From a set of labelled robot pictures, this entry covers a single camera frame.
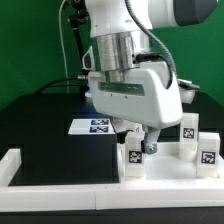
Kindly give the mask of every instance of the black table surface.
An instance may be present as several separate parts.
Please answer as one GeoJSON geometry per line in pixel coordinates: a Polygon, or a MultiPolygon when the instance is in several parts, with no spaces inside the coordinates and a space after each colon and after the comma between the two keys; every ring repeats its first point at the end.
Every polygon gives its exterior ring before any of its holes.
{"type": "MultiPolygon", "coordinates": [[[[197,93],[191,105],[183,105],[184,112],[199,113],[199,130],[205,132],[218,132],[221,142],[224,135],[224,108],[205,93],[197,93]]],[[[82,117],[82,113],[95,113],[91,104],[86,104],[83,98],[75,94],[41,94],[24,95],[15,100],[0,112],[1,127],[8,126],[10,122],[20,123],[21,118],[30,122],[37,120],[38,116],[46,116],[54,124],[54,119],[64,121],[74,117],[82,117]],[[27,110],[32,114],[27,117],[27,110]]],[[[163,130],[160,140],[170,141],[178,139],[178,126],[163,130]]],[[[4,155],[6,147],[1,144],[1,154],[4,155]]],[[[223,155],[223,144],[220,149],[223,155]]],[[[149,208],[124,209],[103,211],[57,211],[57,212],[23,212],[0,213],[0,223],[224,223],[224,207],[196,207],[196,208],[149,208]]]]}

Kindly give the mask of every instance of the white block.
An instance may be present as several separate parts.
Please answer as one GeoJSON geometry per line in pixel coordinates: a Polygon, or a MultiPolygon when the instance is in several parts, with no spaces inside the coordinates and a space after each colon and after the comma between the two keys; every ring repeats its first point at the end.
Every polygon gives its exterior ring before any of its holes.
{"type": "Polygon", "coordinates": [[[9,149],[0,161],[0,186],[6,187],[11,182],[21,165],[20,149],[9,149]]]}
{"type": "Polygon", "coordinates": [[[129,132],[125,139],[125,177],[145,176],[145,155],[141,150],[144,133],[129,132]]]}
{"type": "Polygon", "coordinates": [[[143,132],[128,132],[125,143],[127,144],[141,144],[141,141],[144,139],[143,132]]]}
{"type": "Polygon", "coordinates": [[[142,124],[131,122],[131,121],[124,121],[125,127],[127,130],[131,130],[133,132],[143,132],[142,124]]]}
{"type": "Polygon", "coordinates": [[[141,151],[141,144],[125,144],[126,150],[136,150],[136,151],[141,151]]]}
{"type": "Polygon", "coordinates": [[[197,158],[197,143],[180,143],[179,158],[186,162],[193,162],[197,158]]]}
{"type": "Polygon", "coordinates": [[[218,133],[199,133],[197,176],[202,178],[218,177],[220,137],[218,133]]]}
{"type": "Polygon", "coordinates": [[[179,158],[183,161],[196,160],[199,114],[184,113],[180,125],[179,158]]]}

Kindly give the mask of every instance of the black table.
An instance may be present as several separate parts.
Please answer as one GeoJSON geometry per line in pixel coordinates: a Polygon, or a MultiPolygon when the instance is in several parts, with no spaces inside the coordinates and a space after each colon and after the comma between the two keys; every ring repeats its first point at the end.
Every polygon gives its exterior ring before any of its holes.
{"type": "MultiPolygon", "coordinates": [[[[220,134],[222,142],[220,153],[223,156],[224,108],[207,94],[197,93],[193,103],[191,105],[184,105],[183,109],[184,112],[199,113],[200,131],[218,132],[220,134]]],[[[29,139],[32,139],[32,141],[36,140],[36,144],[41,144],[41,141],[47,139],[48,144],[49,142],[53,142],[52,144],[54,147],[60,147],[60,144],[57,144],[59,136],[61,135],[62,138],[67,138],[66,133],[71,120],[77,117],[82,118],[84,115],[85,118],[102,117],[102,115],[95,112],[91,104],[86,104],[83,97],[79,95],[41,94],[22,96],[0,112],[1,156],[4,155],[9,147],[23,148],[24,145],[30,144],[31,140],[29,139]]],[[[178,133],[178,126],[163,130],[159,141],[177,141],[179,138],[178,133]]],[[[112,178],[109,182],[110,181],[116,182],[116,175],[115,179],[112,178]]],[[[14,180],[11,185],[20,185],[20,183],[20,181],[17,183],[17,181],[14,180]]],[[[175,224],[223,223],[224,208],[159,208],[0,214],[0,223],[6,224],[144,224],[150,222],[175,224]]]]}

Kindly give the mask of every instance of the black cable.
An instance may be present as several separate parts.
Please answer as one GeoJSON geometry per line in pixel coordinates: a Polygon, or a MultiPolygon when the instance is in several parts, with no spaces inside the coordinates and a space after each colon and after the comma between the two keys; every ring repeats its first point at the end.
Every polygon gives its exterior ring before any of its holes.
{"type": "Polygon", "coordinates": [[[57,79],[55,81],[52,81],[52,82],[49,82],[49,83],[45,84],[44,86],[39,88],[34,94],[37,94],[37,95],[41,94],[45,89],[47,89],[51,86],[53,87],[54,84],[61,83],[61,82],[70,82],[70,81],[74,81],[74,80],[78,80],[78,78],[77,77],[71,77],[71,78],[65,78],[65,79],[57,79]]]}

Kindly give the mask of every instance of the cable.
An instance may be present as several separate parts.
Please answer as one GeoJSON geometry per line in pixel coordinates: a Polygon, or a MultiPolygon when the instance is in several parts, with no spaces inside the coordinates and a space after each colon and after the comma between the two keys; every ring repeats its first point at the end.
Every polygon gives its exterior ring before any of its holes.
{"type": "Polygon", "coordinates": [[[74,81],[74,80],[78,80],[78,78],[77,77],[71,77],[71,78],[66,78],[66,79],[57,79],[55,81],[52,81],[52,82],[49,82],[49,83],[45,84],[40,89],[38,89],[34,94],[37,94],[37,95],[41,94],[45,89],[53,87],[52,85],[57,84],[57,83],[61,83],[61,82],[67,82],[67,85],[65,85],[65,86],[68,86],[69,85],[68,83],[70,81],[74,81]]]}
{"type": "Polygon", "coordinates": [[[162,51],[165,53],[165,55],[167,57],[167,60],[169,62],[169,65],[171,66],[172,71],[177,75],[176,65],[175,65],[175,62],[173,60],[173,57],[172,57],[170,51],[153,33],[151,33],[149,30],[147,30],[145,28],[145,26],[140,22],[140,20],[137,18],[137,16],[135,15],[135,13],[131,7],[130,0],[125,0],[125,4],[126,4],[127,10],[129,12],[131,18],[135,21],[137,26],[162,49],[162,51]]]}
{"type": "Polygon", "coordinates": [[[68,79],[68,66],[67,66],[67,58],[66,58],[66,54],[65,54],[65,46],[64,46],[64,37],[63,37],[63,32],[62,32],[62,9],[63,6],[65,4],[67,0],[63,0],[63,2],[61,3],[61,6],[59,8],[59,12],[58,12],[58,22],[59,22],[59,33],[60,33],[60,41],[61,41],[61,49],[62,49],[62,54],[63,54],[63,60],[64,60],[64,69],[65,69],[65,76],[68,79]]]}

